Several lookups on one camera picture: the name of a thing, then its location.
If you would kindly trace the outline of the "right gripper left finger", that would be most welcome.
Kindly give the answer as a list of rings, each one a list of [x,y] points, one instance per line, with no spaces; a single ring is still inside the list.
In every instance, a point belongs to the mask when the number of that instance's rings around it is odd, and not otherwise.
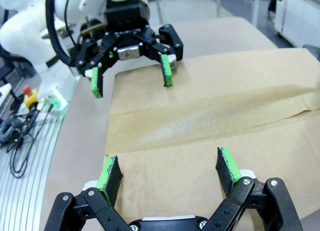
[[[104,231],[139,231],[139,224],[127,224],[115,210],[123,178],[117,156],[110,156],[97,183],[74,196],[59,193],[46,222],[47,231],[81,231],[88,220],[97,220]]]

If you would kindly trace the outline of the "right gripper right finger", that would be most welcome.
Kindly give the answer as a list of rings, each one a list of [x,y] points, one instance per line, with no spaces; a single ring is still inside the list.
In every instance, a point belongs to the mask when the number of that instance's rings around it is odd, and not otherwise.
[[[231,231],[247,209],[256,210],[266,231],[301,231],[298,213],[285,182],[261,182],[241,174],[229,148],[217,149],[215,169],[225,199],[208,219],[205,231]]]

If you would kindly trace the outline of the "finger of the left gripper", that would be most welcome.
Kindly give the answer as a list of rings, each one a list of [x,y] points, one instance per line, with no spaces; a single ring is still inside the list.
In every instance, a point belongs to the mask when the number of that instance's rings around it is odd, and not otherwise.
[[[172,69],[183,59],[184,44],[171,24],[165,24],[156,34],[148,25],[136,33],[141,55],[157,61],[162,70],[165,87],[173,85]]]
[[[86,71],[91,71],[90,89],[97,99],[103,97],[104,72],[118,61],[118,55],[114,51],[117,42],[118,38],[114,36],[103,37],[100,45],[92,38],[86,39],[77,56],[75,64],[80,73],[85,77]]]

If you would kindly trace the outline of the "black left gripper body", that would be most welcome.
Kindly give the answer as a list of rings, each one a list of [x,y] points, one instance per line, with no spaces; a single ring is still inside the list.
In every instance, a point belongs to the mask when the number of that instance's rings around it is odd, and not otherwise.
[[[154,59],[151,51],[156,39],[155,32],[149,26],[147,0],[107,0],[104,14],[106,31],[111,34],[105,44],[111,46],[118,60],[141,56]]]

